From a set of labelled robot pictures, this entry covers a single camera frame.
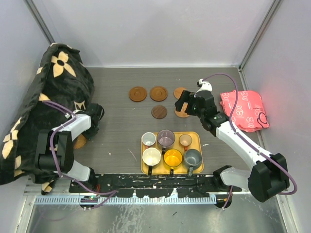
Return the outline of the light wooden coaster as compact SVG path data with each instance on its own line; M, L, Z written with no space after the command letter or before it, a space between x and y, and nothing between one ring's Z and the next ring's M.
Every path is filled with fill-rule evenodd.
M174 92L173 92L174 97L175 97L176 99L179 99L180 96L181 96L181 94L182 94L182 92L183 92L184 90L186 90L186 89L183 88L183 87L178 87L178 88L176 88L176 89L174 90Z
M189 115L185 112L185 110L187 109L187 106L188 104L185 102L182 106L182 109L181 111L176 111L174 110L175 114L178 116L178 117L181 117L181 118L186 118L186 117L189 117Z

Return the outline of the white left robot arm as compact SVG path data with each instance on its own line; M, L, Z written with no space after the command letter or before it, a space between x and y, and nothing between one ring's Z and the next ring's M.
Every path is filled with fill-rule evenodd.
M97 134L100 120L104 116L103 107L91 103L86 110L73 112L51 100L45 100L43 103L64 112L68 121L51 130L39 132L35 167L56 173L59 177L71 179L79 183L86 192L93 192L97 188L94 169L84 166L74 159L73 144L80 135L90 139Z

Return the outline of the dark brown ringed coaster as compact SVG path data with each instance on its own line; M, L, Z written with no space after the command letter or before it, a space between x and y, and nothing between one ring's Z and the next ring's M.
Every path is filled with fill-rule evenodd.
M163 86L155 86L150 90L150 98L154 101L164 101L168 96L168 91Z

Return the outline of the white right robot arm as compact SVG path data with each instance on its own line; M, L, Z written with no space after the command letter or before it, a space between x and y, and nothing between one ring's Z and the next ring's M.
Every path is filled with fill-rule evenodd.
M210 91L194 93L184 90L175 103L176 111L180 112L184 103L187 103L187 115L197 116L205 130L230 146L249 167L240 170L225 166L216 170L215 189L225 191L229 186L235 186L250 191L256 200L265 202L289 188L285 157L264 150L236 128L226 114L217 111Z

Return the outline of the light woven coaster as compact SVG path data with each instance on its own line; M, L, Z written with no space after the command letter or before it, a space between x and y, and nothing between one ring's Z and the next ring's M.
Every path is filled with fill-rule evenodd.
M81 134L76 138L73 148L80 149L86 144L86 142L87 142L87 139Z

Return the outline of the dark walnut coaster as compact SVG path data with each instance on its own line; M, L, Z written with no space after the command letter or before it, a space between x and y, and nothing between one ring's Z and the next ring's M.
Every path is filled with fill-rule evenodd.
M167 108L163 105L154 106L151 110L151 114L156 119L163 119L167 115Z

